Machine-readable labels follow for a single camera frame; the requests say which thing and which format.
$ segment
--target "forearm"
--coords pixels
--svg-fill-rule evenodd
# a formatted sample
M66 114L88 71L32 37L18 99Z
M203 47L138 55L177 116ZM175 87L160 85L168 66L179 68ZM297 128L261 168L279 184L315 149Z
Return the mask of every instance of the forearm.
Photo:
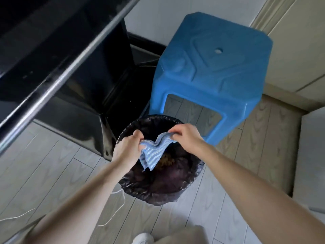
M325 226L285 193L201 142L202 159L262 243L324 243Z
M88 243L114 186L128 172L112 161L58 210L45 216L26 243Z

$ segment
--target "person's left arm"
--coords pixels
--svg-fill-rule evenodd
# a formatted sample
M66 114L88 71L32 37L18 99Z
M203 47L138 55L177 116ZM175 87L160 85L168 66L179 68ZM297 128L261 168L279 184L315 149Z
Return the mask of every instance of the person's left arm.
M23 243L87 244L118 181L133 167L144 147L136 130L116 145L112 161L56 211L46 215Z

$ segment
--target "blue striped cloth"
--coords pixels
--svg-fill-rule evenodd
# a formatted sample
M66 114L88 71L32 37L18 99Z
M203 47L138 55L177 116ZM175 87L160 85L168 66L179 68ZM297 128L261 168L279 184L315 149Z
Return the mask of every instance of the blue striped cloth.
M165 149L171 143L176 142L170 138L173 134L174 133L161 133L158 135L156 142L148 139L140 142L140 145L146 146L146 148L141 150L139 158L144 170L149 168L150 171L152 171L162 157Z

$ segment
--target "white shoe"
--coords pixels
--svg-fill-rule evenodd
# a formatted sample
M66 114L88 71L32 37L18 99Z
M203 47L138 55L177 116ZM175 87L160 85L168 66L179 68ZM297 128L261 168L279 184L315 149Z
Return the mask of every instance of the white shoe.
M134 239L132 244L153 244L155 240L151 234L142 233L138 234Z

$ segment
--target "beige door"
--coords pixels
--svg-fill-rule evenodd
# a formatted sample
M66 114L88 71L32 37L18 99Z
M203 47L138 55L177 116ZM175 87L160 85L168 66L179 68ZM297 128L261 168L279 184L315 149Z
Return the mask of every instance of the beige door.
M293 0L269 32L273 49L267 85L305 101L299 107L309 110L325 106L324 10L325 0Z

